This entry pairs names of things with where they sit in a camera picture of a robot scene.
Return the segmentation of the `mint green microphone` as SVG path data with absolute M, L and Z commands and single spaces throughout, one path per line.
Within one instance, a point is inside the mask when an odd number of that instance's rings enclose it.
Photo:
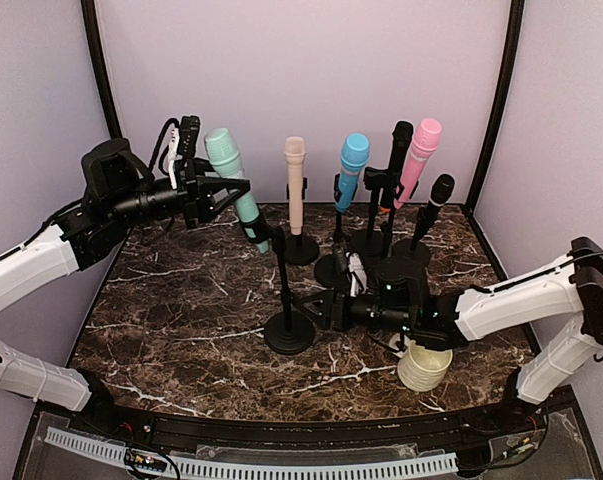
M 233 181 L 229 192 L 239 194 L 247 184 L 239 185 L 239 180 L 246 180 L 240 149 L 230 131 L 226 127 L 209 131 L 204 137 L 208 160 L 219 177 Z M 248 224 L 258 219 L 260 211 L 252 193 L 246 191 L 234 201 L 234 208 L 239 220 Z

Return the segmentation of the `black stand of green microphone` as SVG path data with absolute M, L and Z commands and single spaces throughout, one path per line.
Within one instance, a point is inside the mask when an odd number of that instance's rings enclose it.
M 241 221 L 240 224 L 250 243 L 258 244 L 270 240 L 277 258 L 282 311 L 271 316 L 265 323 L 264 341 L 271 350 L 278 354 L 299 354 L 312 345 L 315 328 L 307 316 L 293 310 L 294 296 L 288 282 L 283 229 L 280 226 L 271 226 L 261 211 L 254 220 Z

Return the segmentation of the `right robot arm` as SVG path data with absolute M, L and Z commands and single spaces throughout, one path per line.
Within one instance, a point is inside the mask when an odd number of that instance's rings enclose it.
M 507 379 L 491 424 L 515 432 L 588 359 L 603 351 L 603 249 L 588 237 L 570 251 L 524 275 L 487 287 L 431 294 L 426 268 L 405 256 L 381 260 L 376 287 L 351 296 L 336 289 L 294 300 L 324 329 L 362 325 L 399 333 L 433 351 L 453 350 L 517 325 L 561 314 L 569 323 L 529 363 Z

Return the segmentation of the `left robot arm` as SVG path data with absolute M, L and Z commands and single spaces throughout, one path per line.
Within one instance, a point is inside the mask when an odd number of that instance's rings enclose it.
M 53 213 L 25 242 L 0 255 L 0 312 L 40 287 L 104 260 L 145 222 L 181 215 L 187 228 L 207 223 L 247 194 L 246 179 L 211 176 L 210 162 L 188 156 L 164 178 L 124 138 L 85 154 L 82 198 Z M 53 365 L 0 341 L 0 390 L 76 412 L 101 436 L 124 422 L 97 376 Z

